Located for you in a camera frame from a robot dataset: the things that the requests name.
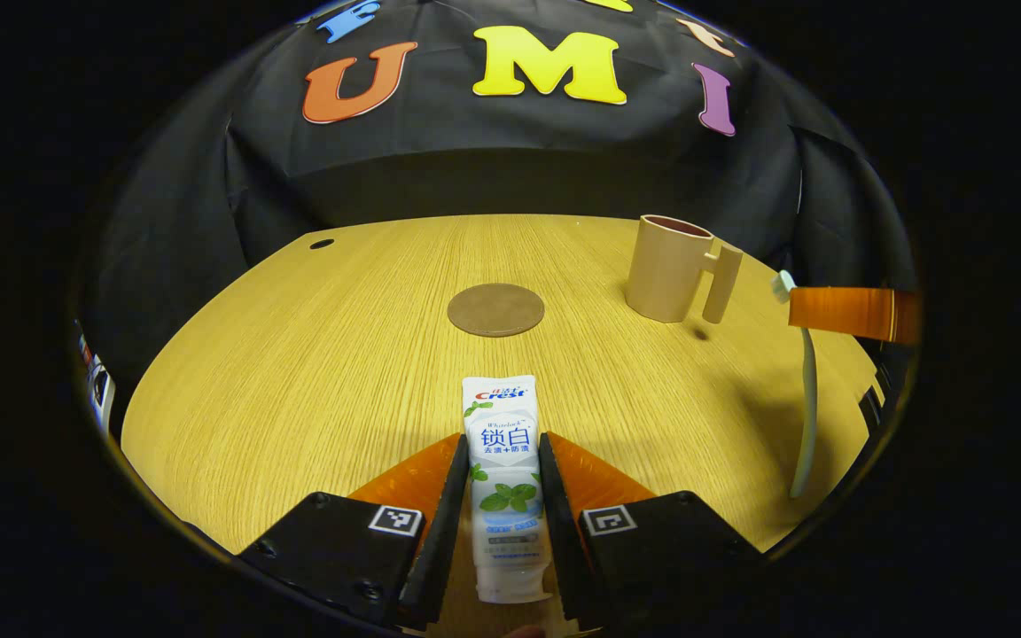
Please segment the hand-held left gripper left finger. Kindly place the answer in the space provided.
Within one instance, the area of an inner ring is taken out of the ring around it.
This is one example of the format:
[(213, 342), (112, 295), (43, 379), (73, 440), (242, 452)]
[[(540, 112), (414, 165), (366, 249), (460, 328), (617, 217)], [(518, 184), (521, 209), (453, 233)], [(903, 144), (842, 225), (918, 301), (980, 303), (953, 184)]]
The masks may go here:
[(355, 495), (308, 494), (234, 565), (317, 609), (425, 630), (448, 586), (467, 460), (467, 439), (454, 433)]

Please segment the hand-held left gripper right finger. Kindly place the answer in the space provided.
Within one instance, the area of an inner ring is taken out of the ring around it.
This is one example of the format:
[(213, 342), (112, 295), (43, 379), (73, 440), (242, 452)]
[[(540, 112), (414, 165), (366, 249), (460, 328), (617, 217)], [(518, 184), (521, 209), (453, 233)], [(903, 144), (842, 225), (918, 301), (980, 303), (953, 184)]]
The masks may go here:
[(748, 590), (763, 554), (690, 490), (620, 495), (588, 451), (542, 435), (542, 501), (567, 620), (584, 634), (712, 634)]

